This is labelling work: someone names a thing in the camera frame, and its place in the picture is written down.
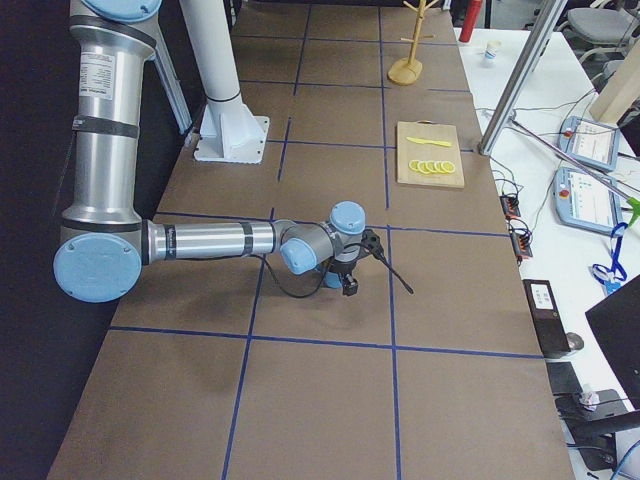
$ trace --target gray chair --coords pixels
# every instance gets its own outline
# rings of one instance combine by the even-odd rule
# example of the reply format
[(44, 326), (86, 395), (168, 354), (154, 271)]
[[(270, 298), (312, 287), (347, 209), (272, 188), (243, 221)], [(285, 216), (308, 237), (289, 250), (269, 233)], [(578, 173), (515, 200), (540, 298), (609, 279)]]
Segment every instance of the gray chair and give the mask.
[(637, 10), (607, 10), (574, 8), (567, 12), (567, 21), (558, 30), (570, 28), (594, 48), (580, 57), (580, 63), (596, 53), (624, 53), (636, 28), (640, 26)]

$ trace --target brown tile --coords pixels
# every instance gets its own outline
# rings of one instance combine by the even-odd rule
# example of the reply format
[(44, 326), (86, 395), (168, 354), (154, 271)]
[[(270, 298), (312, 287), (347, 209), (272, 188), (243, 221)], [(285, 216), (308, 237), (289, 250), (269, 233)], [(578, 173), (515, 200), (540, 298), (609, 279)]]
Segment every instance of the brown tile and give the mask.
[(428, 120), (455, 125), (458, 142), (463, 150), (476, 150), (482, 133), (476, 119), (473, 95), (465, 92), (421, 91), (416, 99), (408, 88), (385, 90), (385, 116), (387, 145), (396, 145), (398, 122)]
[(309, 5), (243, 2), (232, 35), (304, 37)]
[(406, 87), (393, 84), (387, 78), (387, 72), (397, 60), (408, 57), (410, 49), (410, 44), (384, 44), (383, 71), (386, 87), (406, 90), (414, 96), (421, 96), (422, 92), (417, 90), (425, 89), (469, 91), (457, 45), (420, 45), (416, 59), (422, 63), (422, 73), (416, 83)]
[(302, 40), (233, 37), (240, 80), (295, 82)]
[(181, 154), (159, 212), (269, 218), (275, 202), (282, 144), (267, 143), (259, 165), (196, 162)]
[(388, 351), (252, 343), (229, 480), (395, 475)]
[[(154, 222), (222, 223), (173, 215), (156, 215)], [(157, 261), (120, 301), (112, 325), (246, 334), (259, 272), (253, 258)]]
[(402, 478), (574, 478), (543, 360), (399, 352), (398, 389)]
[(300, 81), (379, 87), (380, 46), (378, 43), (308, 40)]
[(507, 233), (489, 159), (461, 154), (464, 188), (435, 188), (396, 181), (396, 150), (389, 150), (389, 223), (465, 232)]
[(511, 248), (504, 237), (391, 233), (399, 345), (540, 355)]
[[(411, 38), (413, 27), (416, 24), (416, 14), (408, 8), (381, 8), (382, 40), (385, 42), (396, 42), (401, 37)], [(427, 10), (422, 22), (422, 35), (435, 35), (434, 38), (427, 38), (425, 43), (455, 44), (456, 37), (451, 25), (451, 15), (443, 12), (439, 8)]]
[(378, 8), (313, 5), (307, 37), (378, 41)]
[(288, 144), (275, 214), (318, 222), (351, 200), (365, 209), (367, 224), (386, 225), (384, 176), (381, 148)]
[(251, 113), (269, 117), (269, 140), (284, 140), (293, 111), (293, 85), (241, 82), (242, 99)]
[[(386, 251), (384, 231), (378, 231)], [(279, 255), (269, 258), (281, 285), (295, 293), (313, 291), (321, 280), (319, 272), (293, 275)], [(312, 338), (343, 342), (391, 342), (389, 276), (373, 257), (361, 259), (354, 272), (358, 293), (342, 295), (342, 289), (321, 288), (302, 300), (286, 296), (265, 272), (256, 310), (254, 334), (276, 337)]]
[(299, 87), (289, 140), (381, 146), (380, 90)]
[(219, 478), (244, 346), (109, 332), (49, 480)]

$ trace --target black wall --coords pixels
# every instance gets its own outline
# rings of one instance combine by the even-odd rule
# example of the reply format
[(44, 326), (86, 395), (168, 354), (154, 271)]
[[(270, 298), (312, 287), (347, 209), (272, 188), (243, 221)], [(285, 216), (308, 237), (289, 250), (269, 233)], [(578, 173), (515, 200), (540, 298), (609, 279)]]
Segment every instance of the black wall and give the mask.
[[(51, 211), (77, 113), (79, 45), (68, 2), (0, 2), (0, 479), (45, 478), (116, 302), (84, 304), (55, 284)], [(177, 0), (160, 23), (192, 112), (202, 88)], [(135, 207), (151, 217), (182, 144), (153, 64), (143, 87)]]

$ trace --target red cylinder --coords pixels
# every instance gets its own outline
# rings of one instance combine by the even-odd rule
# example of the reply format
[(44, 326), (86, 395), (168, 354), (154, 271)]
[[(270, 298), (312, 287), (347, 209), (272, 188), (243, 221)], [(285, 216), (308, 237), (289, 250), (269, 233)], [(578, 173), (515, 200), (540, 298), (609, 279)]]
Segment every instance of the red cylinder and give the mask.
[(481, 8), (482, 0), (471, 0), (469, 2), (469, 6), (467, 7), (467, 16), (464, 19), (462, 31), (460, 32), (459, 40), (461, 42), (467, 43), (471, 40), (471, 33), (473, 32), (473, 28), (476, 26), (476, 21), (478, 20), (478, 15), (480, 15)]

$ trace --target white table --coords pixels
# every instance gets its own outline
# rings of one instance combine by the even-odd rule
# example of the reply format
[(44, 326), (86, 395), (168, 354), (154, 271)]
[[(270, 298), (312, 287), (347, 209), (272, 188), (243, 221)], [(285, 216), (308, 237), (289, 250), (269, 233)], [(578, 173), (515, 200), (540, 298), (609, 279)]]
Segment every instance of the white table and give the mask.
[[(476, 29), (469, 43), (459, 44), (483, 131), (491, 115), (490, 111), (483, 109), (496, 107), (528, 34), (526, 31)], [(489, 40), (502, 42), (494, 60), (484, 58)], [(592, 88), (562, 34), (554, 33), (539, 64), (527, 79), (516, 108), (556, 107), (575, 102)], [(588, 106), (595, 98), (595, 93), (587, 95), (576, 105), (572, 115), (591, 118)], [(534, 132), (557, 132), (572, 106), (553, 110), (520, 110), (517, 118)], [(552, 142), (557, 139), (551, 135), (546, 138)], [(624, 140), (620, 150), (633, 153)], [(536, 140), (510, 129), (503, 130), (491, 156), (508, 166), (513, 171), (516, 182), (524, 186), (520, 193), (520, 210), (522, 218), (533, 227), (534, 218), (544, 201), (559, 160)], [(495, 163), (493, 165), (504, 171)], [(620, 158), (612, 176), (638, 188), (640, 163)], [(638, 196), (637, 193), (634, 195), (633, 192), (628, 192), (632, 196)], [(640, 224), (635, 225), (625, 234), (620, 255), (629, 279), (640, 274), (639, 226)], [(520, 275), (523, 279), (549, 280), (565, 331), (576, 332), (584, 339), (584, 349), (565, 359), (571, 360), (583, 389), (615, 389), (621, 398), (625, 398), (626, 395), (602, 354), (584, 314), (605, 296), (601, 285), (591, 276), (589, 267), (594, 263), (610, 264), (608, 237), (562, 225), (555, 213), (553, 195), (549, 194), (534, 230), (532, 251), (534, 257), (522, 263)], [(627, 403), (627, 408), (632, 409), (632, 406)], [(629, 435), (638, 439), (640, 430), (632, 431)], [(576, 478), (587, 478), (587, 470), (579, 453), (572, 451), (570, 455)], [(609, 478), (610, 475), (610, 471), (604, 471), (600, 478)]]

